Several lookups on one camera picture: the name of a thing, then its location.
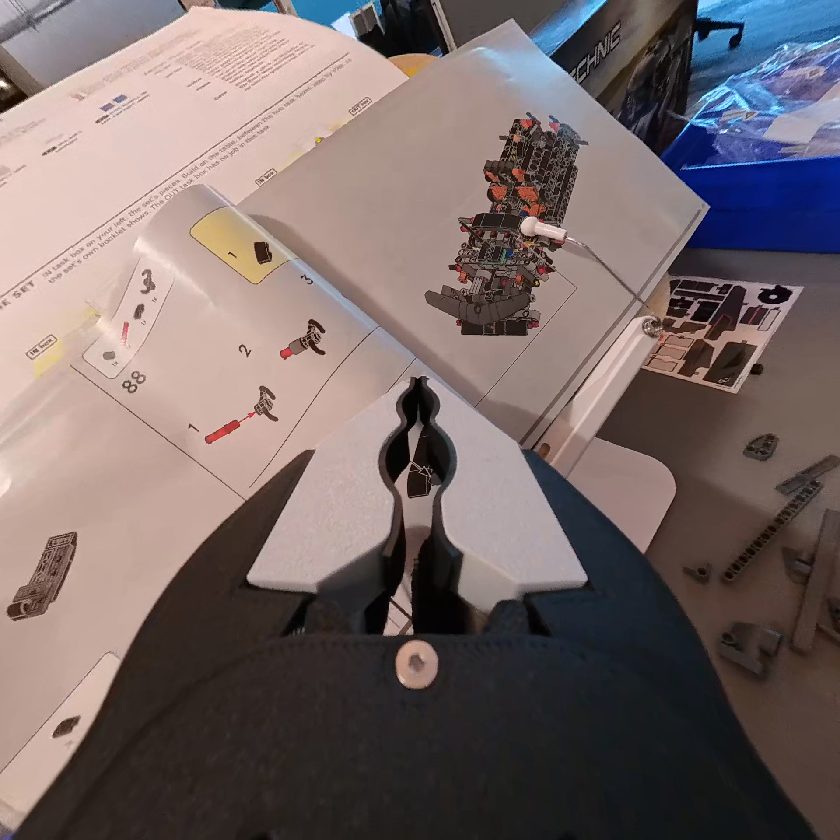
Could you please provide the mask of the small black lego piece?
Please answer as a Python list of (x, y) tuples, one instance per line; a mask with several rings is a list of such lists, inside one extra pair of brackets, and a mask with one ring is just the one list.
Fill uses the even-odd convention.
[(427, 432), (424, 427), (417, 427), (409, 434), (409, 450), (410, 460), (406, 476), (407, 499), (424, 499), (434, 495), (442, 479), (429, 459)]

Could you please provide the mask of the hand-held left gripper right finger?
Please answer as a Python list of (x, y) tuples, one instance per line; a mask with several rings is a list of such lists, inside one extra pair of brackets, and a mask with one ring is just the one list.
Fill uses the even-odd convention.
[(420, 417), (440, 478), (423, 588), (471, 607), (582, 588), (587, 574), (519, 444), (429, 377)]

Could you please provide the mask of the scattered dark grey lego pieces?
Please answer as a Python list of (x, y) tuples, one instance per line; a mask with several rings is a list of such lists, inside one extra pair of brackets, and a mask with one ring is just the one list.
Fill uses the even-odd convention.
[(675, 591), (725, 680), (805, 662), (838, 576), (838, 373), (764, 363), (704, 424), (670, 552)]

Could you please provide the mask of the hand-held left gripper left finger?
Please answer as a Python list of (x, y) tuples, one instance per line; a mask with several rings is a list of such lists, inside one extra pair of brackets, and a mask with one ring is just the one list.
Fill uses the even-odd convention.
[(405, 567), (403, 499), (420, 379), (400, 381), (321, 441), (247, 573), (299, 594), (392, 594)]

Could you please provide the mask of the lego sticker sheet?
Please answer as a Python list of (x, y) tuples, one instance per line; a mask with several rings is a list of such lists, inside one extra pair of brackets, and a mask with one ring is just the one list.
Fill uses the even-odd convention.
[(670, 276), (663, 331), (644, 370), (736, 394), (803, 287)]

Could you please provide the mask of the dark lego set box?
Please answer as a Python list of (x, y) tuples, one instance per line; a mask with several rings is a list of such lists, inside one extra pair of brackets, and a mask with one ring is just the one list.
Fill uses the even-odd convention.
[(697, 1), (566, 2), (531, 38), (661, 155), (683, 129)]

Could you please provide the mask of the black office chair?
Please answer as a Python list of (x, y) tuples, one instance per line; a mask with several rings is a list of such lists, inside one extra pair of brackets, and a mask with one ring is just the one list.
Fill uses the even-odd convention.
[(693, 27), (694, 34), (700, 42), (708, 39), (712, 32), (731, 30), (734, 34), (729, 38), (729, 49), (740, 47), (744, 29), (743, 21), (719, 20), (711, 17), (696, 17)]

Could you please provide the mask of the blue plastic bin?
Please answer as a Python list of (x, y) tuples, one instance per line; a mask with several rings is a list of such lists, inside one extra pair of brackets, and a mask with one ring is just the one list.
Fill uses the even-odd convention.
[(712, 138), (686, 127), (661, 161), (708, 205), (690, 249), (839, 252), (838, 156), (709, 164)]

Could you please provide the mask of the clear plastic bags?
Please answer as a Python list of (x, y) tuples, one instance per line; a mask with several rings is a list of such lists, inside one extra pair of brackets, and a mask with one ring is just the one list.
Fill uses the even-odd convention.
[(839, 155), (839, 37), (784, 44), (700, 98), (698, 165)]

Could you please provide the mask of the lego instruction booklet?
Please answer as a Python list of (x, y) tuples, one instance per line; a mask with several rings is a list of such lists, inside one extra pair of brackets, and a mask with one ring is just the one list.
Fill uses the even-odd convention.
[(2, 837), (216, 526), (395, 383), (533, 446), (709, 206), (513, 22), (270, 171), (188, 186), (96, 285), (2, 315)]

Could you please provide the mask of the white booklet stand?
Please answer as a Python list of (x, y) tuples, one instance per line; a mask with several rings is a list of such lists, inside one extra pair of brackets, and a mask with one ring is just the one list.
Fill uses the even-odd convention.
[(636, 316), (574, 369), (547, 408), (527, 459), (537, 477), (561, 476), (633, 546), (645, 552), (676, 494), (656, 459), (599, 437), (606, 420), (662, 337), (663, 323)]

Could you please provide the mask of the white printed paper sheet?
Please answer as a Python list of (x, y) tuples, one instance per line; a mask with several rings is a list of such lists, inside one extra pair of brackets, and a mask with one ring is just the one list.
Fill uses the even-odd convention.
[(407, 81), (286, 15), (198, 8), (2, 117), (2, 315), (120, 266), (164, 203), (235, 203)]

